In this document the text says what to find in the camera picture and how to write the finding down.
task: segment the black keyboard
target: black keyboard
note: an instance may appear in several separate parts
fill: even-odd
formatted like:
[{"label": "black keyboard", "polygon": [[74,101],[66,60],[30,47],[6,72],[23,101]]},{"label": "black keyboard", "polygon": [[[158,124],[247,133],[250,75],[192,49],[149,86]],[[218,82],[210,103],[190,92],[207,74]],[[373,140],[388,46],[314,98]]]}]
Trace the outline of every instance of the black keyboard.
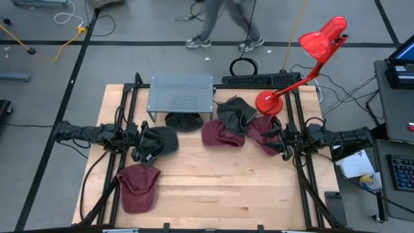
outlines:
[{"label": "black keyboard", "polygon": [[414,156],[387,155],[396,190],[414,192]]},{"label": "black keyboard", "polygon": [[299,72],[290,72],[282,74],[257,74],[242,76],[224,76],[221,78],[223,84],[239,85],[267,85],[276,88],[286,88],[301,80]]}]

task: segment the yellow object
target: yellow object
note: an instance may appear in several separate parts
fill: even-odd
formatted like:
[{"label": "yellow object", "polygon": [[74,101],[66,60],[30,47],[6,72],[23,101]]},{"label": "yellow object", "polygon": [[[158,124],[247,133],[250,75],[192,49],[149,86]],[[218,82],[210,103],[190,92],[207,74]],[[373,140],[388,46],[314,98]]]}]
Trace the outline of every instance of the yellow object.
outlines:
[{"label": "yellow object", "polygon": [[287,53],[286,53],[286,58],[285,58],[285,64],[283,65],[283,70],[286,69],[287,61],[289,60],[290,46],[292,44],[293,36],[295,35],[295,31],[298,28],[300,19],[302,18],[302,15],[303,15],[303,12],[305,11],[305,7],[306,7],[307,3],[308,3],[308,0],[303,0],[302,9],[300,10],[299,17],[298,17],[298,19],[295,22],[295,26],[293,27],[292,33],[290,34],[289,44],[287,46]]},{"label": "yellow object", "polygon": [[[0,25],[0,28],[1,29],[3,29],[9,36],[11,36],[14,40],[16,40],[21,46],[23,46],[24,48],[26,48],[28,51],[30,51],[31,50],[31,48],[30,47],[28,47],[27,45],[25,45],[23,42],[21,42],[17,37],[15,37],[11,32],[9,32],[4,26],[2,26],[2,25]],[[56,57],[52,60],[53,62],[55,62],[55,61],[57,61],[58,59],[59,59],[59,57],[60,57],[60,54],[61,54],[61,52],[62,52],[62,49],[66,46],[66,45],[68,45],[68,44],[70,44],[70,43],[72,43],[74,40],[76,40],[76,38],[78,38],[79,36],[80,36],[80,34],[82,34],[82,33],[84,33],[86,31],[86,28],[85,27],[81,27],[81,26],[79,26],[78,27],[78,33],[77,33],[77,35],[75,36],[75,37],[73,37],[73,39],[71,39],[70,41],[68,41],[68,42],[66,42],[64,45],[62,45],[60,48],[59,48],[59,51],[58,51],[58,54],[56,55]]]},{"label": "yellow object", "polygon": [[60,49],[59,49],[59,51],[58,51],[58,54],[57,54],[57,55],[56,55],[56,57],[53,59],[53,62],[56,62],[56,61],[59,59],[59,57],[60,57],[60,53],[62,52],[62,49],[63,49],[66,45],[68,45],[68,44],[72,43],[74,40],[76,40],[76,38],[78,38],[78,36],[80,36],[80,34],[84,33],[85,31],[86,31],[86,28],[85,28],[85,27],[78,27],[78,34],[77,34],[75,37],[73,37],[73,39],[71,39],[70,41],[66,42],[64,45],[62,45],[62,46],[60,47]]}]

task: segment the red desk lamp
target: red desk lamp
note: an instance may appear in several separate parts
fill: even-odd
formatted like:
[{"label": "red desk lamp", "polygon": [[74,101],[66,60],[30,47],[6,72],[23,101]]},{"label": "red desk lamp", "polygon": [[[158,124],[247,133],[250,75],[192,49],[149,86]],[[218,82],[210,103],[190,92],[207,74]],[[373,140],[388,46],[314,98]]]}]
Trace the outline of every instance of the red desk lamp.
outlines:
[{"label": "red desk lamp", "polygon": [[318,63],[308,76],[290,87],[280,91],[263,91],[256,98],[256,109],[267,115],[278,114],[283,107],[280,96],[296,89],[319,76],[319,71],[329,58],[342,46],[348,36],[341,33],[346,29],[347,21],[342,16],[333,17],[320,31],[305,34],[299,38],[299,44]]}]

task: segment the computer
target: computer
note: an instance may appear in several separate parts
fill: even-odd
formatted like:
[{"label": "computer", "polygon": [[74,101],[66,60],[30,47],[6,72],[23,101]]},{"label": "computer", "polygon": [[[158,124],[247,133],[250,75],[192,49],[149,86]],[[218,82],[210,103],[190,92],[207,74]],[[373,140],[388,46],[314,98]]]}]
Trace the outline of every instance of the computer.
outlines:
[{"label": "computer", "polygon": [[394,89],[414,89],[414,36],[387,59],[386,75]]}]

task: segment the shoe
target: shoe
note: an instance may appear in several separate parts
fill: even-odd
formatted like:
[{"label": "shoe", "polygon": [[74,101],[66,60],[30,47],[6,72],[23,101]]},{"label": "shoe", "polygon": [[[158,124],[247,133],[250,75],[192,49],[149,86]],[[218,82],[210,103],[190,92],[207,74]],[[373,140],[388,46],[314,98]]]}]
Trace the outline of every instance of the shoe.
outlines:
[{"label": "shoe", "polygon": [[195,49],[198,47],[208,48],[212,46],[212,43],[210,42],[210,39],[201,40],[200,35],[197,35],[193,39],[187,39],[186,40],[186,47]]},{"label": "shoe", "polygon": [[251,50],[254,50],[254,48],[262,46],[264,44],[264,39],[260,38],[257,41],[254,41],[252,38],[248,38],[246,43],[243,42],[239,45],[240,51],[250,52]]}]

